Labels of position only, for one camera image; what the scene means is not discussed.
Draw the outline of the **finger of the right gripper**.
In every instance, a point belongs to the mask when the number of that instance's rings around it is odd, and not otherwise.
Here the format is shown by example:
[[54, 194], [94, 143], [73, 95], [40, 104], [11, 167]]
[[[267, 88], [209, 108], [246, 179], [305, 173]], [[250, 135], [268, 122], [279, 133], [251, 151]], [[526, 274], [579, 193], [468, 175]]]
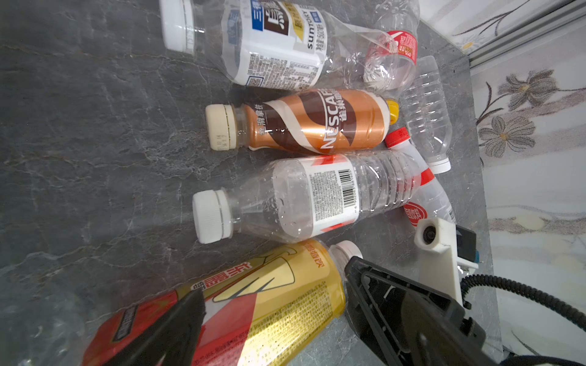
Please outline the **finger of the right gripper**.
[[485, 331], [447, 294], [359, 257], [345, 267], [347, 315], [358, 337], [387, 365], [415, 365], [404, 332], [401, 307], [408, 291], [421, 295], [447, 322], [482, 349]]

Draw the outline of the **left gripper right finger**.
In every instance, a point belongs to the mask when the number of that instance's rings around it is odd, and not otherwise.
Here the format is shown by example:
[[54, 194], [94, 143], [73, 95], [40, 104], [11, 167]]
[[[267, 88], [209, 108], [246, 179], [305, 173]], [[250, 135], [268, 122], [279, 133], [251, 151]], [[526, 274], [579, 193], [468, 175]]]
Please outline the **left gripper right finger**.
[[401, 307], [415, 365], [495, 365], [482, 349], [446, 321], [421, 295], [408, 291]]

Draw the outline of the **brown Nescafe bottle back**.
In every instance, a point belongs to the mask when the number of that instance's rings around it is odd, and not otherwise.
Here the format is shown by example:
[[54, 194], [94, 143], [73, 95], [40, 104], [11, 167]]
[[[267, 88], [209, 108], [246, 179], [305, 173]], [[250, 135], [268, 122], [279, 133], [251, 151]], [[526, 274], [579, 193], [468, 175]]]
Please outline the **brown Nescafe bottle back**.
[[270, 102], [209, 105], [213, 150], [241, 147], [333, 155], [373, 149], [389, 133], [388, 99], [370, 91], [313, 89]]

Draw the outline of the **clear bottle red-white label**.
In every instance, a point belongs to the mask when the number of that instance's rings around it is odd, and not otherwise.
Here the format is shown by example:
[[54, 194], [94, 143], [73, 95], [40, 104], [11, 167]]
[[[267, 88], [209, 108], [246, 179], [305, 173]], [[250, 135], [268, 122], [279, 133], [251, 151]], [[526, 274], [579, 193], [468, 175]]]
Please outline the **clear bottle red-white label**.
[[276, 160], [194, 194], [194, 224], [202, 244], [235, 233], [296, 243], [402, 207], [420, 186], [415, 158], [390, 149]]

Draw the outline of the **white bottle red cap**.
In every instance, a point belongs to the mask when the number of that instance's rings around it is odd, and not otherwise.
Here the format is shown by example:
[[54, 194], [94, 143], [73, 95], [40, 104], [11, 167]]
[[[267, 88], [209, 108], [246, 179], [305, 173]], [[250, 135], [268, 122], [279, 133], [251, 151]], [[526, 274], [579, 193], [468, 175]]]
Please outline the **white bottle red cap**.
[[393, 151], [411, 156], [418, 165], [420, 187], [403, 206], [411, 225], [416, 227], [420, 220], [427, 218], [441, 218], [455, 224], [456, 216], [448, 195], [413, 144], [407, 128], [391, 132], [385, 138], [385, 144]]

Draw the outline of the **yellow red tea bottle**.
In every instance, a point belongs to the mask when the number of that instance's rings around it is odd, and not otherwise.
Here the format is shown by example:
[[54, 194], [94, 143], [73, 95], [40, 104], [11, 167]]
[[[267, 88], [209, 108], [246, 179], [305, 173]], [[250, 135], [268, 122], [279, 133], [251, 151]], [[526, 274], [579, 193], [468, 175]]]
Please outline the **yellow red tea bottle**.
[[309, 239], [277, 247], [185, 283], [105, 321], [85, 365], [105, 364], [183, 297], [200, 289], [206, 314], [190, 365], [284, 365], [346, 308], [344, 270], [360, 257], [348, 240]]

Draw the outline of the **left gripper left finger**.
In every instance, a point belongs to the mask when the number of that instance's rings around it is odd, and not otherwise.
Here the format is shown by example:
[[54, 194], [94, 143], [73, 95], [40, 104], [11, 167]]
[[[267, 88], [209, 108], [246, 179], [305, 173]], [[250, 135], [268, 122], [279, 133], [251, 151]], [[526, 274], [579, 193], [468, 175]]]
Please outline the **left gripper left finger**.
[[107, 365], [190, 365], [206, 314], [203, 292], [190, 292]]

